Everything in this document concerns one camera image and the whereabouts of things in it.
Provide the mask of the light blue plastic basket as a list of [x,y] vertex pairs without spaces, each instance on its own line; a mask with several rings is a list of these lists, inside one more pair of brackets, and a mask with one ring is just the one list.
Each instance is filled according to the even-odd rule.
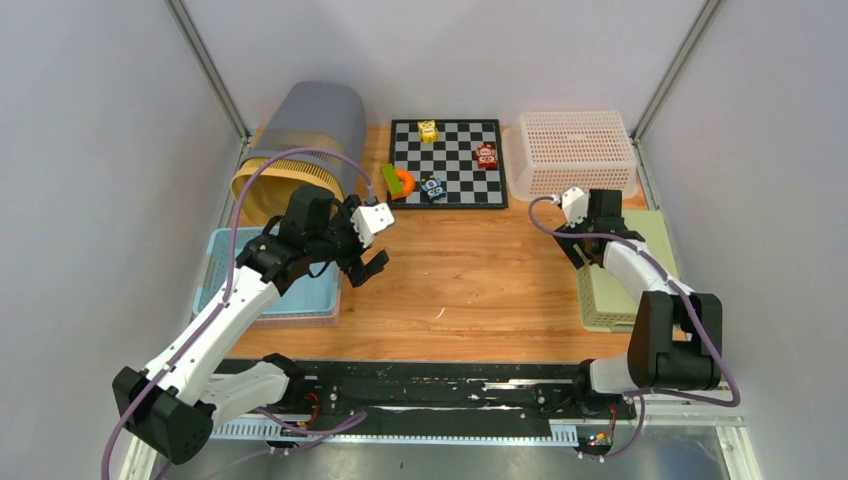
[[[215,230],[207,246],[207,268],[203,282],[197,287],[192,307],[198,315],[224,288],[228,274],[228,261],[231,245],[231,228]],[[329,317],[338,311],[341,294],[341,273],[335,264],[331,264],[320,276],[308,276],[298,279],[261,317],[261,320],[277,320],[299,317]]]

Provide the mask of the green plastic basket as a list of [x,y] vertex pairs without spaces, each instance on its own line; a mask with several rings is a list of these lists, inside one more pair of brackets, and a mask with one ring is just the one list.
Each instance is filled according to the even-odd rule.
[[[652,256],[678,277],[666,223],[660,211],[623,210],[626,226],[646,240]],[[606,269],[584,265],[576,271],[577,300],[582,327],[591,332],[630,333],[637,304],[626,288]]]

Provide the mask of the large white plastic basket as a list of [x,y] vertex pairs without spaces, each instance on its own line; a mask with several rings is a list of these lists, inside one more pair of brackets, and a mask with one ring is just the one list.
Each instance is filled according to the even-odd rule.
[[637,159],[615,110],[524,112],[502,132],[508,192],[520,201],[577,186],[638,193]]

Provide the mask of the pink plastic basket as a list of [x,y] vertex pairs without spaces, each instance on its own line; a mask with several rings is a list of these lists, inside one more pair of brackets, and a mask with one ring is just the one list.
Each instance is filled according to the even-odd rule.
[[332,309],[306,316],[261,316],[251,325],[252,328],[317,328],[333,327],[339,324],[341,291],[333,298]]

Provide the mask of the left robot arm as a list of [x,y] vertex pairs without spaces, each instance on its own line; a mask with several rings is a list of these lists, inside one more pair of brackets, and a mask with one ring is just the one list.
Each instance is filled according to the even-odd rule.
[[388,263],[386,251],[363,254],[395,223],[385,202],[350,195],[340,201],[314,185],[298,188],[283,214],[233,252],[224,284],[166,349],[140,370],[125,367],[112,381],[120,413],[116,427],[143,441],[173,465],[205,446],[213,430],[258,407],[283,413],[306,400],[302,372],[271,354],[247,371],[214,382],[220,362],[245,331],[315,264],[336,265],[359,287]]

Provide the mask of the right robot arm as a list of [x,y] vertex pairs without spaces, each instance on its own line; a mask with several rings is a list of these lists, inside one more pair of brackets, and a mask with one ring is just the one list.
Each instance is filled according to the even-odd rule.
[[582,363],[582,382],[570,392],[575,411],[596,417],[611,394],[715,389],[722,377],[715,357],[720,300],[680,283],[659,263],[644,236],[627,226],[620,191],[572,187],[553,202],[566,219],[553,236],[577,271],[605,270],[637,306],[627,351]]

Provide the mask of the orange arch toy block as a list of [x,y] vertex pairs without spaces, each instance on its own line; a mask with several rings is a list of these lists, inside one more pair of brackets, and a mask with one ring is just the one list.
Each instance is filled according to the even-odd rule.
[[386,175],[386,183],[392,200],[408,197],[416,186],[411,174],[403,169],[391,168]]

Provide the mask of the blue owl toy block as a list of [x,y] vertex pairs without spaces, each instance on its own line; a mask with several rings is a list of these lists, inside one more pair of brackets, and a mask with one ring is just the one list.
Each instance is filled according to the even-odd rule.
[[442,179],[430,175],[420,181],[421,199],[427,203],[435,202],[447,195]]

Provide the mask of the red owl toy block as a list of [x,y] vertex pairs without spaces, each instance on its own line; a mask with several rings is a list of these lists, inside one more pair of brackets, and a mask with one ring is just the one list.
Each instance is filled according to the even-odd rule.
[[489,143],[479,145],[473,152],[477,166],[483,170],[497,169],[499,165],[497,148]]

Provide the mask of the black and white chessboard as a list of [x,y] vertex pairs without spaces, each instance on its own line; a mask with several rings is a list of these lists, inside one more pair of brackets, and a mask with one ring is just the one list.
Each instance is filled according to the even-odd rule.
[[[389,163],[409,172],[416,182],[406,198],[389,199],[394,209],[505,209],[509,198],[503,162],[501,125],[497,119],[437,119],[439,137],[422,143],[416,119],[391,123]],[[483,170],[473,157],[489,143],[497,148],[497,169]],[[420,181],[430,175],[443,180],[447,195],[432,203],[421,199]]]

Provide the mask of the yellow owl toy block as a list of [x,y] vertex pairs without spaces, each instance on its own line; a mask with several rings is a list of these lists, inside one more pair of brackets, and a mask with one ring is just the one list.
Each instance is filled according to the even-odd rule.
[[435,120],[422,120],[417,122],[418,136],[422,143],[432,144],[438,140],[439,130]]

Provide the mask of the grey and yellow laundry bin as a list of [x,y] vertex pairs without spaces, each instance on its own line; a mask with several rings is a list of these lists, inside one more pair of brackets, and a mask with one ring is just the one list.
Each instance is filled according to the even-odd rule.
[[303,81],[284,98],[259,139],[231,180],[234,198],[247,180],[269,158],[292,149],[307,153],[288,155],[270,165],[247,189],[241,214],[253,225],[282,214],[291,194],[314,184],[342,200],[356,190],[359,173],[338,154],[360,163],[367,134],[362,97],[337,83]]

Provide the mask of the black metal base rail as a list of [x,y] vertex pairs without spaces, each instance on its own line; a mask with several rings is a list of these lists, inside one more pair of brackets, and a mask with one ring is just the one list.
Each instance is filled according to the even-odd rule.
[[297,360],[294,391],[267,411],[363,440],[558,439],[557,424],[615,430],[638,419],[621,395],[589,392],[575,364]]

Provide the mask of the right aluminium frame post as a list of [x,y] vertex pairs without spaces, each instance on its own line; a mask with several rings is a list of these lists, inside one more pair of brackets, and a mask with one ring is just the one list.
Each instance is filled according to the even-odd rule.
[[692,55],[713,23],[716,14],[723,5],[723,0],[705,0],[701,3],[692,24],[677,47],[632,131],[631,140],[635,145],[640,144],[646,137],[665,101],[675,87],[679,76],[683,73]]

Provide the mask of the aluminium frame post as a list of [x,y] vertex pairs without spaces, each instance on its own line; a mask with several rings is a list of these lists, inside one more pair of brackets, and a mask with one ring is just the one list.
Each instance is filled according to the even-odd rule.
[[635,145],[640,144],[646,137],[665,101],[675,87],[679,76],[683,73],[692,55],[713,23],[716,14],[723,5],[723,0],[705,0],[701,3],[692,24],[677,47],[632,131],[631,140]]
[[165,0],[164,4],[173,17],[178,30],[183,36],[232,129],[244,146],[249,145],[252,139],[251,129],[245,122],[233,96],[227,88],[223,76],[217,68],[202,38],[201,32],[192,18],[188,5],[183,0]]

